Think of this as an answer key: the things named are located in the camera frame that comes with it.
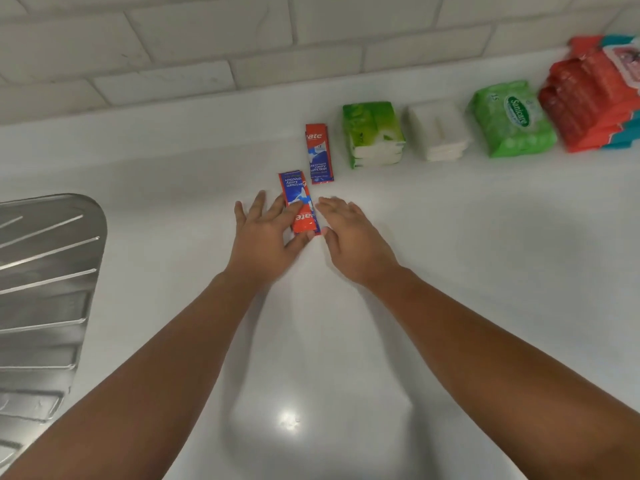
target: green package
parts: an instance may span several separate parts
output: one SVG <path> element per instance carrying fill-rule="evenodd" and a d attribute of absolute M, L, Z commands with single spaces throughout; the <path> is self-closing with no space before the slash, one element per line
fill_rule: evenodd
<path fill-rule="evenodd" d="M 482 128 L 490 157 L 542 153 L 556 144 L 556 132 L 526 80 L 479 90 L 469 109 Z"/>
<path fill-rule="evenodd" d="M 390 102 L 348 104 L 342 117 L 352 168 L 400 161 L 406 140 Z"/>

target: dark green oval logo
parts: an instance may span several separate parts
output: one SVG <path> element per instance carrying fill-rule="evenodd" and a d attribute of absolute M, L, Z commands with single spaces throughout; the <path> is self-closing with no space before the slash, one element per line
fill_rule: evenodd
<path fill-rule="evenodd" d="M 514 125 L 521 128 L 531 126 L 529 110 L 516 96 L 509 96 L 504 100 L 504 110 Z"/>

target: toothpaste packet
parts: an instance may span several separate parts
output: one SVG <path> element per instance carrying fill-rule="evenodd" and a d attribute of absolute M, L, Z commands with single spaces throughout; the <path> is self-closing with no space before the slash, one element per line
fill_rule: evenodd
<path fill-rule="evenodd" d="M 284 198 L 287 201 L 287 207 L 299 200 L 304 202 L 304 206 L 291 226 L 293 233 L 300 234 L 301 232 L 312 230 L 316 234 L 320 234 L 320 226 L 316 218 L 314 204 L 311 202 L 305 174 L 300 170 L 295 170 L 279 175 Z"/>
<path fill-rule="evenodd" d="M 325 184 L 333 181 L 329 132 L 325 124 L 307 125 L 307 149 L 311 167 L 311 183 Z"/>

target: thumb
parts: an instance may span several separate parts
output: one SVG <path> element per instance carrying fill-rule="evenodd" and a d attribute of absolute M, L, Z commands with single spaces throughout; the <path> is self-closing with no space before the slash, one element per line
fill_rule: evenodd
<path fill-rule="evenodd" d="M 315 236 L 316 233 L 312 230 L 298 234 L 285 246 L 287 254 L 289 254 L 292 259 L 295 259 Z"/>
<path fill-rule="evenodd" d="M 329 253 L 331 257 L 334 258 L 340 254 L 340 243 L 338 241 L 338 234 L 329 227 L 325 227 L 322 229 L 322 234 L 324 235 L 324 240 L 326 241 L 327 247 L 329 247 Z"/>

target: sink drainboard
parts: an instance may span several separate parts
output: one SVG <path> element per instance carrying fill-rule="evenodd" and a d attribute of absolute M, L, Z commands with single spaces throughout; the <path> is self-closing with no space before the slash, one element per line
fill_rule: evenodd
<path fill-rule="evenodd" d="M 106 234 L 81 195 L 0 203 L 0 468 L 69 394 Z"/>

